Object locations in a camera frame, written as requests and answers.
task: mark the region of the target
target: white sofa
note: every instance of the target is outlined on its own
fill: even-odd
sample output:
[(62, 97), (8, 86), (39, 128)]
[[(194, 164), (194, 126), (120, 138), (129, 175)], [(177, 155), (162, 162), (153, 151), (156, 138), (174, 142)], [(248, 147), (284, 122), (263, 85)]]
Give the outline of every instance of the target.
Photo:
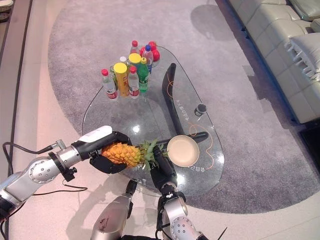
[[(286, 0), (229, 2), (275, 76), (297, 121), (301, 124), (318, 121), (320, 33), (314, 32), (319, 31), (319, 19), (313, 20), (315, 17), (303, 15), (298, 9), (299, 6), (293, 4), (298, 9), (296, 10)], [(311, 15), (320, 15), (320, 2), (318, 9), (312, 7), (310, 11)]]

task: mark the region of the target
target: yellow can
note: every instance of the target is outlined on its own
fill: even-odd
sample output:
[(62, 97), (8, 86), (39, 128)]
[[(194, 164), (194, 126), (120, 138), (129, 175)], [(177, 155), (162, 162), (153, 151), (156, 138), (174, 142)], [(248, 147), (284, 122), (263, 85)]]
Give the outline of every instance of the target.
[(118, 89), (120, 96), (126, 97), (129, 95), (127, 65), (118, 62), (113, 66), (116, 80), (118, 82)]

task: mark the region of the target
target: glass table top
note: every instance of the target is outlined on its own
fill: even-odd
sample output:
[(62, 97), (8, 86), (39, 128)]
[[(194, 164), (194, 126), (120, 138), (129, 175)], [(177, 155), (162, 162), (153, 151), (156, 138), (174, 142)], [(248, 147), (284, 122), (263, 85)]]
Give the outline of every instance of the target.
[[(157, 139), (165, 146), (176, 135), (189, 135), (200, 154), (190, 167), (174, 165), (177, 188), (186, 196), (201, 195), (220, 181), (224, 167), (221, 143), (208, 114), (198, 116), (195, 111), (202, 101), (176, 57), (164, 47), (157, 49), (160, 60), (152, 65), (147, 92), (137, 99), (119, 96), (110, 100), (101, 88), (86, 110), (82, 133), (110, 125), (113, 131), (130, 137), (133, 145)], [(150, 173), (141, 167), (121, 173), (158, 192)]]

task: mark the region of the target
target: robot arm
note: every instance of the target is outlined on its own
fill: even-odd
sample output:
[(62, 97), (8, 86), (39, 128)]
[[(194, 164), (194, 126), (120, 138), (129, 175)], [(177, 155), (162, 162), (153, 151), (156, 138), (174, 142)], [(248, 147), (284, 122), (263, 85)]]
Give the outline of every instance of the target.
[(186, 198), (177, 190), (177, 174), (172, 162), (157, 146), (153, 156), (159, 168), (151, 164), (150, 174), (154, 186), (162, 194), (158, 201), (157, 230), (163, 231), (164, 240), (208, 240), (188, 218)]
[(90, 158), (91, 165), (108, 174), (125, 169), (126, 164), (114, 164), (98, 152), (115, 142), (131, 145), (126, 135), (113, 131), (111, 126), (102, 126), (80, 137), (68, 147), (60, 144), (60, 151), (49, 152), (45, 157), (37, 157), (24, 171), (12, 174), (0, 186), (0, 222), (58, 174), (62, 174), (67, 181), (74, 179), (77, 169), (70, 167), (78, 162)]

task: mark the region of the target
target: yellow cap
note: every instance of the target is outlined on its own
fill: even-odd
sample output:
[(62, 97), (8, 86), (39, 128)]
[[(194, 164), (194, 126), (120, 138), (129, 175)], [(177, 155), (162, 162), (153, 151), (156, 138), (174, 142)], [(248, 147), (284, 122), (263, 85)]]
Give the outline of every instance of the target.
[(131, 53), (129, 55), (129, 61), (133, 64), (138, 64), (141, 61), (141, 56), (138, 53)]
[(146, 59), (145, 57), (142, 57), (142, 58), (141, 58), (141, 63), (142, 63), (142, 64), (147, 64), (147, 59)]
[(124, 74), (127, 72), (127, 65), (122, 62), (118, 62), (113, 66), (114, 72), (118, 74)]

